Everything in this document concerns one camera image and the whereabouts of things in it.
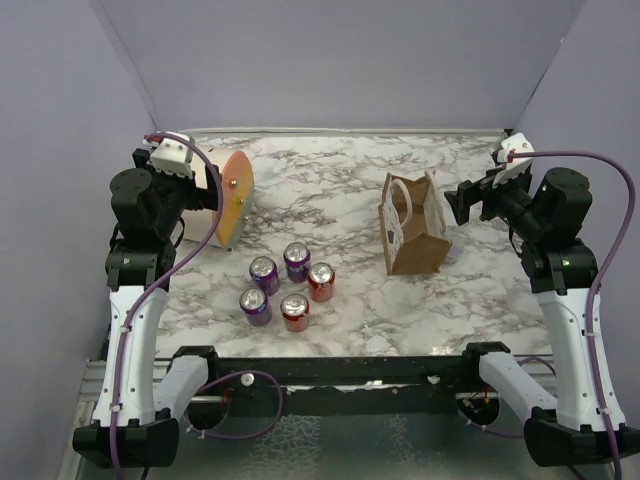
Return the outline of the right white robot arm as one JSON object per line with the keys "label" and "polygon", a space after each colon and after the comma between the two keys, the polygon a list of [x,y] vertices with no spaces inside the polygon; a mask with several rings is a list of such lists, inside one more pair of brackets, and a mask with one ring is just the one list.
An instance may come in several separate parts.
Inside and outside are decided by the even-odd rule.
{"label": "right white robot arm", "polygon": [[481,204],[480,218],[503,220],[522,245],[519,258],[547,324],[556,373],[549,394],[500,342],[470,343],[459,367],[461,383],[481,391],[487,385],[507,402],[523,424],[532,460],[540,467],[609,463],[639,451],[639,432],[627,426],[601,359],[596,324],[599,303],[587,300],[598,273],[593,252],[578,233],[592,203],[588,179],[571,169],[549,170],[535,195],[524,172],[495,185],[493,169],[444,194],[459,225]]}

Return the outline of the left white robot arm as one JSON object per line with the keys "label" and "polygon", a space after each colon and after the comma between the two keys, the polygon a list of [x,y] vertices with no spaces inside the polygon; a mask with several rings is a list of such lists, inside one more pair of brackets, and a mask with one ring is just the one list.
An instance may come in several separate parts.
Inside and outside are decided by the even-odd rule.
{"label": "left white robot arm", "polygon": [[192,397],[220,385],[212,347],[182,347],[159,383],[153,380],[156,335],[170,277],[181,263],[171,235],[186,210],[222,215],[218,169],[205,165],[206,187],[191,169],[196,146],[164,154],[137,149],[134,167],[110,183],[116,227],[105,262],[111,326],[99,400],[88,425],[73,433],[72,446],[84,459],[111,468],[170,466],[177,454],[179,419]]}

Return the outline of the jute canvas tote bag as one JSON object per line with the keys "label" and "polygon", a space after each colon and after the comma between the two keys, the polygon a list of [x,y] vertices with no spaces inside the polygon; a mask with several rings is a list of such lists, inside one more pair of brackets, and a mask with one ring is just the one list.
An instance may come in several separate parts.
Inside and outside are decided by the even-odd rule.
{"label": "jute canvas tote bag", "polygon": [[425,172],[416,180],[387,174],[378,215],[389,276],[440,270],[452,242],[432,173]]}

